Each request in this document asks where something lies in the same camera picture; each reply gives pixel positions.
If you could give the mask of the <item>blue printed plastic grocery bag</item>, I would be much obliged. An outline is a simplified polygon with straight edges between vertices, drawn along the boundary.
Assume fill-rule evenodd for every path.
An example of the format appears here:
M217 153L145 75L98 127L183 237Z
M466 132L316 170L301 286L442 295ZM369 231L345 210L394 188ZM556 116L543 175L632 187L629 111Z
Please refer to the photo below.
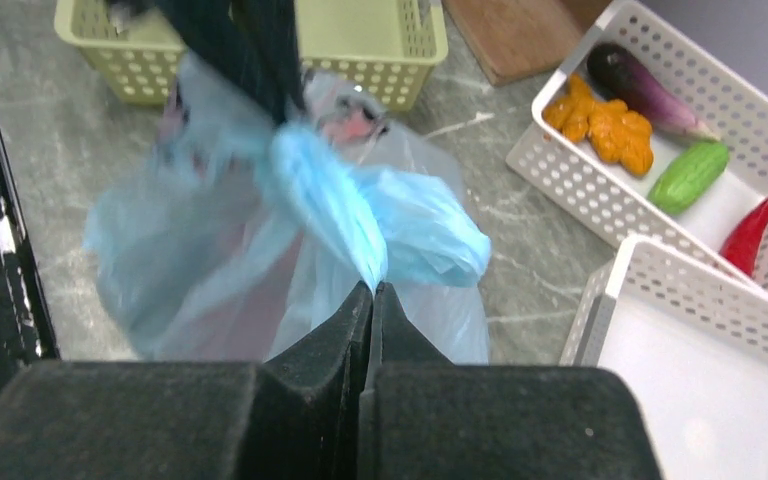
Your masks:
M336 74L302 85L277 127L184 57L145 164L87 216L106 312L144 359L260 361L386 282L448 359L487 362L492 244L458 162Z

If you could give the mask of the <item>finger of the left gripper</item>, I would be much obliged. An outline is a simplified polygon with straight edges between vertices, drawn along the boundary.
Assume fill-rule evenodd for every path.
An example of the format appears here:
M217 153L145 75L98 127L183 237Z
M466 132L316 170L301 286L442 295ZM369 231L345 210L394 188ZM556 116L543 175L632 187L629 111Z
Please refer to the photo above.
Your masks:
M108 1L126 26L157 10L191 52L253 99L276 125L304 113L295 3L285 0Z

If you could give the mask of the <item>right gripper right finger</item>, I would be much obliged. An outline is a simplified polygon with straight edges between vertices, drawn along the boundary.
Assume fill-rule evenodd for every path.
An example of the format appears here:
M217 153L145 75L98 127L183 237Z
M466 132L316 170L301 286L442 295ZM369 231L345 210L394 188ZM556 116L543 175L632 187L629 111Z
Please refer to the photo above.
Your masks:
M357 477L435 478L432 456L439 407L431 395L442 388L452 362L407 318L395 288L382 283L374 296L369 355L359 394Z

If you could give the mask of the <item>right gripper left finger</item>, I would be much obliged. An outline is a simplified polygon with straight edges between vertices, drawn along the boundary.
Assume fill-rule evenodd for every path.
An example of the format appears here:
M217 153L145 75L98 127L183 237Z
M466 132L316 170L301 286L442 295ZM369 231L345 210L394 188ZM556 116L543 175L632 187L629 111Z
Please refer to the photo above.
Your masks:
M263 479L353 479L374 295L357 284L324 323L266 364Z

